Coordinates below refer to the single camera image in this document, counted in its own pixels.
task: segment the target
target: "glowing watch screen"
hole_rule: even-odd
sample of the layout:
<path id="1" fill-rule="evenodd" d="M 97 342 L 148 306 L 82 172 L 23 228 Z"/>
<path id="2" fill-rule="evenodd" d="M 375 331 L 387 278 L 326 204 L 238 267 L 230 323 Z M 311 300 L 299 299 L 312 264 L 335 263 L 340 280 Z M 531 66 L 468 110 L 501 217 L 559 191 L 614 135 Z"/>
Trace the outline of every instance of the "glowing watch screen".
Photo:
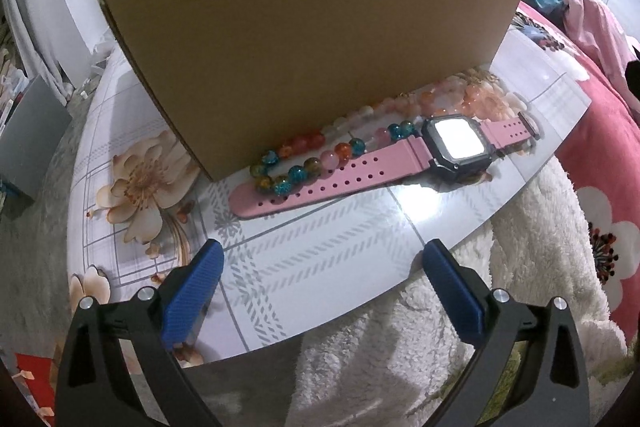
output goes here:
<path id="1" fill-rule="evenodd" d="M 435 128 L 452 160 L 463 160 L 485 152 L 476 132 L 462 118 L 437 121 Z"/>

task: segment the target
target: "red bead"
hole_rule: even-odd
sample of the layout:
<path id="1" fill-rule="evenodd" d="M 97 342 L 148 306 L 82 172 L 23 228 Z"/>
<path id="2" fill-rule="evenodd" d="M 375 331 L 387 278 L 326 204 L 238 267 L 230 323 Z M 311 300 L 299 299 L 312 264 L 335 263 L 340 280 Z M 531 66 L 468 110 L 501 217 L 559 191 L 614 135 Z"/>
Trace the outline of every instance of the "red bead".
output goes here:
<path id="1" fill-rule="evenodd" d="M 286 158 L 291 157 L 292 154 L 293 147 L 291 146 L 291 142 L 289 140 L 284 142 L 278 149 L 278 158 L 280 158 L 281 160 L 285 160 Z"/>
<path id="2" fill-rule="evenodd" d="M 324 142 L 326 142 L 326 138 L 320 132 L 315 132 L 308 136 L 307 141 L 309 143 L 309 149 L 315 151 L 317 149 L 320 149 L 324 145 Z"/>
<path id="3" fill-rule="evenodd" d="M 293 154 L 304 154 L 309 150 L 308 140 L 304 136 L 296 136 L 291 141 L 291 148 L 293 149 Z"/>
<path id="4" fill-rule="evenodd" d="M 334 151 L 342 162 L 346 162 L 351 159 L 351 145 L 348 143 L 338 143 L 338 145 L 335 146 Z"/>

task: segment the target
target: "blue gripper pad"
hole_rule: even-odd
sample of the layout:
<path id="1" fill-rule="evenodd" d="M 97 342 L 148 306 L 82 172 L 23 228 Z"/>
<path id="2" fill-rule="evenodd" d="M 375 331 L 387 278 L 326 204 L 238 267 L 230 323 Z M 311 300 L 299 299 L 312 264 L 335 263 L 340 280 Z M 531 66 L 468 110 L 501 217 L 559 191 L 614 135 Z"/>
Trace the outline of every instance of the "blue gripper pad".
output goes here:
<path id="1" fill-rule="evenodd" d="M 218 241 L 209 239 L 200 251 L 184 269 L 189 270 L 187 276 L 174 288 L 174 296 L 168 304 L 164 304 L 162 314 L 162 331 L 160 336 L 167 350 L 171 350 L 175 344 L 183 343 L 198 320 L 200 312 L 209 304 L 213 293 L 218 286 L 222 269 L 225 264 L 225 254 L 222 245 Z M 172 271 L 162 286 L 174 284 L 177 278 L 182 279 L 182 273 L 176 279 L 170 281 Z"/>
<path id="2" fill-rule="evenodd" d="M 461 267 L 439 239 L 433 239 L 422 251 L 422 268 L 436 291 L 451 323 L 465 344 L 478 348 L 484 341 L 484 308 L 474 294 L 489 293 L 480 276 Z M 476 288 L 470 288 L 472 282 Z"/>

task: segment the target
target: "pink watch strap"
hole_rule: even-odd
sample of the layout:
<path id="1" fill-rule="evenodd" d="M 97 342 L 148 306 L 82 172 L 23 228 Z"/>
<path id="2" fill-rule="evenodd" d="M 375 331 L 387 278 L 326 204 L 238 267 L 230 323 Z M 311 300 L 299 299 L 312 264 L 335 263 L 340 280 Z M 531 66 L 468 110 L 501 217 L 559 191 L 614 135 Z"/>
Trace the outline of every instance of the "pink watch strap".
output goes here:
<path id="1" fill-rule="evenodd" d="M 480 129 L 482 129 L 489 142 L 498 150 L 524 142 L 524 140 L 528 140 L 533 136 L 519 116 L 511 118 L 511 120 L 497 122 L 485 120 L 480 124 Z"/>
<path id="2" fill-rule="evenodd" d="M 229 207 L 239 217 L 257 217 L 288 210 L 418 174 L 429 168 L 432 159 L 424 141 L 410 136 L 350 160 L 327 177 L 302 185 L 286 197 L 260 194 L 253 182 L 244 183 L 229 195 Z"/>

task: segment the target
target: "metal screw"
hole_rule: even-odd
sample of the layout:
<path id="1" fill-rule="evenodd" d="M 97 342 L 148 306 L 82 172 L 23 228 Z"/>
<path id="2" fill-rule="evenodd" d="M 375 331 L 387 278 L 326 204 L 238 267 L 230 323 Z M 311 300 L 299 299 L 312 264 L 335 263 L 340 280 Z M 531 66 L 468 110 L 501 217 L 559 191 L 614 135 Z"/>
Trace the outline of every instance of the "metal screw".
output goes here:
<path id="1" fill-rule="evenodd" d="M 507 293 L 506 290 L 503 290 L 502 288 L 498 288 L 497 290 L 494 290 L 494 299 L 497 300 L 498 302 L 509 302 L 510 296 Z"/>
<path id="2" fill-rule="evenodd" d="M 554 306 L 559 310 L 565 310 L 567 307 L 566 301 L 562 297 L 556 297 L 554 299 Z"/>
<path id="3" fill-rule="evenodd" d="M 79 306 L 83 310 L 88 310 L 93 305 L 94 305 L 94 300 L 91 297 L 82 297 L 79 304 Z"/>
<path id="4" fill-rule="evenodd" d="M 151 288 L 151 286 L 145 286 L 144 288 L 140 288 L 140 290 L 138 290 L 138 299 L 140 299 L 141 301 L 150 301 L 155 294 L 155 288 Z"/>

